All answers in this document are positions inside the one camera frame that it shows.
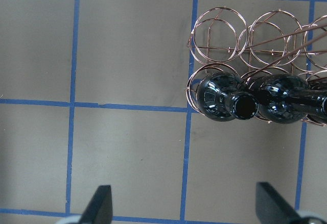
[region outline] metal wine rack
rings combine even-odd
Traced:
[[[197,112],[195,94],[199,81],[215,70],[238,74],[246,83],[256,76],[292,73],[311,86],[327,89],[327,15],[301,25],[281,9],[269,11],[248,25],[236,10],[216,7],[195,22],[188,41],[194,59],[201,65],[189,78],[186,97]],[[258,114],[258,119],[271,121]],[[319,126],[327,124],[303,119]]]

